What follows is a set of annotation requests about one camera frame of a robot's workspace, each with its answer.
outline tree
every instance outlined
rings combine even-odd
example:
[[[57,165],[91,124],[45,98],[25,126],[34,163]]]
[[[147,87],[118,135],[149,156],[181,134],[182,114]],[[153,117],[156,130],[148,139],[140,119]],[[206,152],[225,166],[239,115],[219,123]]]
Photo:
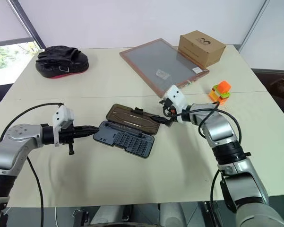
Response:
[[[7,67],[9,61],[16,59],[15,54],[11,54],[8,48],[0,47],[0,69]]]

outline white table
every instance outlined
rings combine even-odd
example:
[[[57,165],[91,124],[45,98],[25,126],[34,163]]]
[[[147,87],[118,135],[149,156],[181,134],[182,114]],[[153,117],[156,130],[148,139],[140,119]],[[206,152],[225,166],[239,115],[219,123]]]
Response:
[[[0,104],[0,134],[15,115],[45,102],[65,102],[74,110],[75,125],[98,126],[114,103],[162,115],[159,97],[122,60],[120,51],[83,50],[90,61],[89,54],[94,54],[97,63],[84,74],[57,80],[41,77],[34,61],[30,62]],[[284,114],[232,46],[209,69],[208,75],[183,89],[187,100],[208,103],[206,91],[227,80],[232,95],[221,109],[238,119],[242,147],[252,153],[252,163],[269,195],[284,194],[284,177],[280,177],[284,176]],[[121,83],[126,79],[131,81],[130,86]],[[51,123],[55,110],[54,106],[39,108],[17,123]],[[197,127],[189,123],[175,123],[171,128],[161,125],[148,159],[111,148],[92,137],[75,140],[74,149],[75,155],[69,156],[68,146],[47,145],[29,155],[46,207],[208,200],[217,170],[212,150],[198,135]],[[10,195],[9,206],[40,206],[28,164]],[[223,198],[218,183],[214,198]]]

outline brown box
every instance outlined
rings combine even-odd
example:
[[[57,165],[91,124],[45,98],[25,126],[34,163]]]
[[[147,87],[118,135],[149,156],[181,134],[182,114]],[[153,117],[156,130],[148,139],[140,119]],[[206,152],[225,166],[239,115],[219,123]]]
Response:
[[[226,45],[200,32],[180,36],[179,51],[203,67],[217,63]]]

